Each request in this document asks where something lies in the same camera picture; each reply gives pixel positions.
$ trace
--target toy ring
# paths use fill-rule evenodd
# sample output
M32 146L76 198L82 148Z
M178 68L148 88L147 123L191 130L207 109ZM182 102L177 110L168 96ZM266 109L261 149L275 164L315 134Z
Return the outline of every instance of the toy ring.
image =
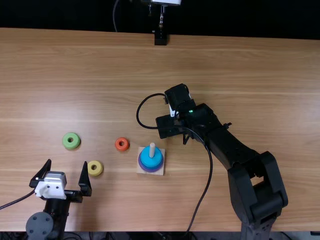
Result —
M124 137L118 138L114 145L119 152L123 152L129 148L129 142Z
M88 163L88 173L90 176L93 176L93 177L99 176L103 170L104 170L104 167L99 161L91 161Z

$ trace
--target wooden base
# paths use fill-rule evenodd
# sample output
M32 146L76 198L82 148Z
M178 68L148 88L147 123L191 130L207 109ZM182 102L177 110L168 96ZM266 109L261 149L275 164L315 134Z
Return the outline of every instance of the wooden base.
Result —
M165 173L165 153L166 151L164 149L161 149L159 148L159 150L161 151L162 153L162 156L163 156L163 165L162 167L158 170L158 171L155 171L155 172L147 172L145 170L143 170L140 165L139 165L139 155L140 153L145 149L144 146L141 146L139 147L138 149L138 156L137 156L137 159L136 159L136 173L137 174L152 174L152 175L160 175L160 176L163 176L164 173Z

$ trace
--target black background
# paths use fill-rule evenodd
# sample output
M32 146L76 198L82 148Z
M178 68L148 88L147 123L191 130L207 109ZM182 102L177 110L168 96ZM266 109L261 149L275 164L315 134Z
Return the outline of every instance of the black background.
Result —
M0 27L114 31L115 0L0 0ZM150 33L159 7L119 0L119 32ZM320 39L320 0L182 0L167 7L170 34Z

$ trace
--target yellow ring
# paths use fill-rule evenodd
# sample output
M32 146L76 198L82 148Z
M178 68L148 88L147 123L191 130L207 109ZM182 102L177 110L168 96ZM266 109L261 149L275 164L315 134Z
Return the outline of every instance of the yellow ring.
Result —
M88 163L88 173L90 176L99 176L104 170L104 166L99 161L91 161Z

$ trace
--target purple ring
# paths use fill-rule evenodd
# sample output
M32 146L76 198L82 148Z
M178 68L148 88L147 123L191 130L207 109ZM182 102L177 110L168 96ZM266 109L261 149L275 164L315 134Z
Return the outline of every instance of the purple ring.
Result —
M148 172L148 173L154 173L154 172L158 171L159 169L161 169L162 165L164 164L164 156L162 156L161 162L159 163L159 166L158 166L158 167L156 167L156 168L154 168L154 169L150 169L150 168L145 167L144 164L141 162L141 158L140 158L141 153L142 153L142 152L140 152L140 154L139 154L138 163L139 163L140 167L141 167L144 171L146 171L146 172Z

